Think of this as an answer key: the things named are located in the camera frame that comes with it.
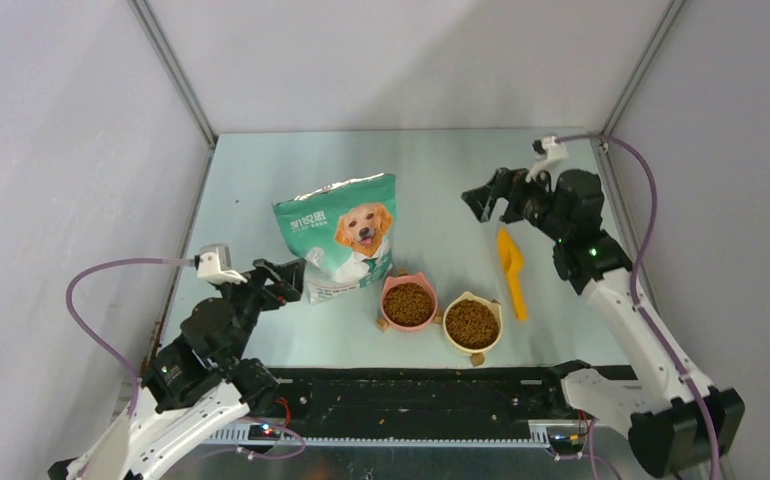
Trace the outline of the orange plastic food scoop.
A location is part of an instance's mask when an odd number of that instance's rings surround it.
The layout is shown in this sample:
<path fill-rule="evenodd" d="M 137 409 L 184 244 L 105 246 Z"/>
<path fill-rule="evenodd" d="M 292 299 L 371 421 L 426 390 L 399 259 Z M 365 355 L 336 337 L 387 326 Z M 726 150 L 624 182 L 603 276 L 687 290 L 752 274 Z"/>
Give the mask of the orange plastic food scoop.
<path fill-rule="evenodd" d="M 518 321 L 526 321 L 529 315 L 519 277 L 524 260 L 519 246 L 504 226 L 497 230 L 496 248 L 515 317 Z"/>

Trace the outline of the green dog food bag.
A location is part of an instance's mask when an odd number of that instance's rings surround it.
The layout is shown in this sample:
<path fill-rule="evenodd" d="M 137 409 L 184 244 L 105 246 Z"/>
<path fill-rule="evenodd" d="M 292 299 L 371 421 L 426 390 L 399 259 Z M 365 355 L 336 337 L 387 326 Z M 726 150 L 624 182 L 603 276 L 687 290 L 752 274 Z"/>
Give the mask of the green dog food bag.
<path fill-rule="evenodd" d="M 336 182 L 272 205 L 289 251 L 307 262 L 312 304 L 365 288 L 392 269 L 396 176 Z"/>

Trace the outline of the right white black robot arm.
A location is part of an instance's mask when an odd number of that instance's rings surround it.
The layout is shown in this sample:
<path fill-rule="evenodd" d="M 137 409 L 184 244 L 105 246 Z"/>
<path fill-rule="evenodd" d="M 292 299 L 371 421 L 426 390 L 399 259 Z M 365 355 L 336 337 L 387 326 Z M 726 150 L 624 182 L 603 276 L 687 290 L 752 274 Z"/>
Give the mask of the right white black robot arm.
<path fill-rule="evenodd" d="M 640 386 L 605 378 L 583 361 L 549 371 L 542 392 L 546 411 L 567 418 L 581 410 L 624 436 L 639 465 L 664 478 L 709 463 L 720 475 L 745 413 L 733 389 L 720 390 L 679 346 L 634 275 L 623 247 L 602 226 L 600 177 L 572 169 L 557 178 L 499 168 L 484 185 L 461 195 L 480 222 L 498 200 L 504 224 L 526 220 L 553 240 L 561 280 L 604 319 Z"/>

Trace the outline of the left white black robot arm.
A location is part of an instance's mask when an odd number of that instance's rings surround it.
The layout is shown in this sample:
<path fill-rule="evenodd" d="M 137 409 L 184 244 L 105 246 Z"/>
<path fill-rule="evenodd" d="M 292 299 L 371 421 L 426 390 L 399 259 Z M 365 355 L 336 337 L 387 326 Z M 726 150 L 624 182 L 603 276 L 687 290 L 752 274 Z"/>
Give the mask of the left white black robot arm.
<path fill-rule="evenodd" d="M 274 264 L 257 259 L 250 270 L 231 268 L 222 245 L 169 265 L 193 267 L 218 296 L 200 301 L 180 334 L 139 374 L 78 314 L 74 290 L 91 267 L 68 285 L 65 302 L 80 328 L 121 363 L 131 381 L 128 405 L 84 454 L 54 463 L 51 479 L 160 479 L 221 427 L 249 414 L 265 416 L 277 403 L 278 381 L 244 351 L 259 316 L 301 299 L 306 262 Z"/>

